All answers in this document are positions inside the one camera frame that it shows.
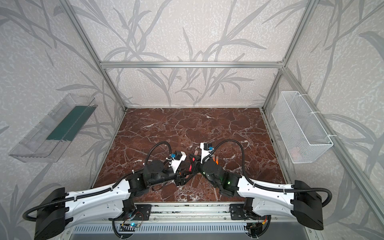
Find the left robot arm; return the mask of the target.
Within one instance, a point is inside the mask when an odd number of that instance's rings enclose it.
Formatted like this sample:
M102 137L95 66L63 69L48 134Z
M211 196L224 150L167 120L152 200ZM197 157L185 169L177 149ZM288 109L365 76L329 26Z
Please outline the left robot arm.
M25 211L23 219L36 224L36 240L50 239L69 227L88 221L128 220L138 212L134 198L148 193L158 184L174 182L176 186L183 186L192 178L195 169L194 163L176 170L165 169L164 163L156 160L114 184L69 193L59 188L40 205Z

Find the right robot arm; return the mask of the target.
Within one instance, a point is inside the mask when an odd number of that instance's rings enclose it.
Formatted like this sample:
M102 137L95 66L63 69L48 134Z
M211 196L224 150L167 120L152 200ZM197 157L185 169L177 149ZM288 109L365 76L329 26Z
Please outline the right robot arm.
M295 218L303 226L322 231L323 207L330 203L332 192L325 188L311 188L296 180L292 185L256 181L225 171L213 161L190 155L192 171L201 173L220 195L246 199L244 212L250 217L268 215Z

